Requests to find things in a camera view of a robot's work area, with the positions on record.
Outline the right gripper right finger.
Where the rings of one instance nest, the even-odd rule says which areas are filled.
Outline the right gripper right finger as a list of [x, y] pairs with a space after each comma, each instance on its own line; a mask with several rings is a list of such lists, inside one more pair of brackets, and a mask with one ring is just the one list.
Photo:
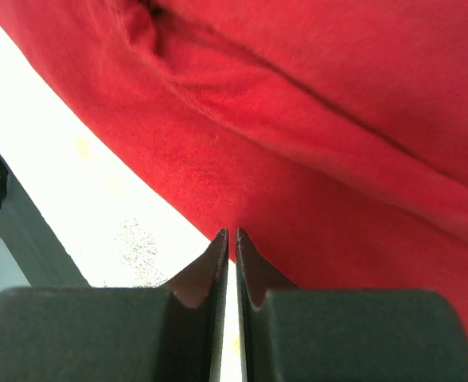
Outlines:
[[246, 381], [468, 381], [468, 338], [428, 290], [305, 290], [236, 233]]

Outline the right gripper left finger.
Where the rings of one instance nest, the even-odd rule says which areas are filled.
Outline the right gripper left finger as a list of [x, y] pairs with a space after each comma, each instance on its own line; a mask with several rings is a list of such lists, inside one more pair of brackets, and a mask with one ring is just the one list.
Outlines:
[[0, 381], [217, 381], [228, 231], [158, 287], [0, 292]]

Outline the red t-shirt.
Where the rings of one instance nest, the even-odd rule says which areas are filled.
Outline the red t-shirt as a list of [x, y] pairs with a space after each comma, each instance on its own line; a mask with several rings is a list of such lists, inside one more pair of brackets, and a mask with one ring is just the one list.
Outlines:
[[468, 333], [468, 1], [0, 1], [78, 118], [205, 236]]

